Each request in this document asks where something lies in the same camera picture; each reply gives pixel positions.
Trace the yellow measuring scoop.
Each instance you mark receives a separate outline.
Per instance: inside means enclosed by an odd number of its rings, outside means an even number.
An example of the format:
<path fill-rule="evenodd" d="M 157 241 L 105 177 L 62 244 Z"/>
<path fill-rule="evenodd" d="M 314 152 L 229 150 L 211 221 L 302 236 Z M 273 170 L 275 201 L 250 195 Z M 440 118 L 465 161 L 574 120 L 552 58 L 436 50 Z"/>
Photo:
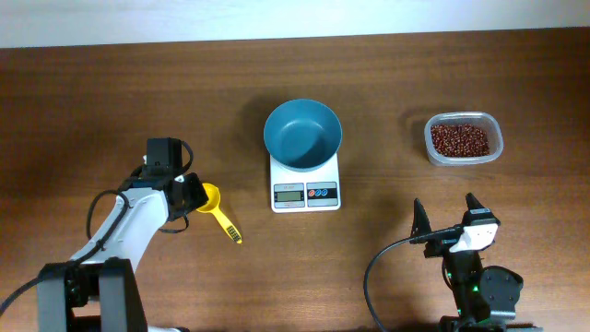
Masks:
<path fill-rule="evenodd" d="M 219 189 L 209 183 L 203 183 L 207 195 L 207 202 L 197 209 L 199 213 L 211 214 L 222 230 L 237 244 L 242 243 L 242 235 L 232 221 L 220 209 L 221 195 Z"/>

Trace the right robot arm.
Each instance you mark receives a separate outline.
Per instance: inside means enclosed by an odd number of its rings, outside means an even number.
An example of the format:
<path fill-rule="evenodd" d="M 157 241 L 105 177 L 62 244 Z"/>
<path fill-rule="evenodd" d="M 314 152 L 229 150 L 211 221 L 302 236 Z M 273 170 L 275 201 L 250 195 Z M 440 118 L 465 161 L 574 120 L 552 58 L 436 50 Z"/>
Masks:
<path fill-rule="evenodd" d="M 441 318 L 440 331 L 540 331 L 540 326 L 516 324 L 515 305 L 523 278 L 506 267 L 483 266 L 480 252 L 493 245 L 501 222 L 476 197 L 466 195 L 462 221 L 433 230 L 418 199 L 410 233 L 412 244 L 425 245 L 424 256 L 442 259 L 442 274 L 454 296 L 456 316 Z"/>

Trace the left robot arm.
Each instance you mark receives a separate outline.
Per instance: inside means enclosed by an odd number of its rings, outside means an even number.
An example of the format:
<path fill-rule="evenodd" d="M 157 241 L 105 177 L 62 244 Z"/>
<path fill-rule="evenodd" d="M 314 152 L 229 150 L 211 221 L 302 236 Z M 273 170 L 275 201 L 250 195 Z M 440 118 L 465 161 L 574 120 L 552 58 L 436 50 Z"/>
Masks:
<path fill-rule="evenodd" d="M 151 138 L 141 166 L 111 190 L 112 211 L 67 261 L 35 281 L 41 331 L 151 331 L 135 273 L 152 238 L 208 200 L 178 138 Z"/>

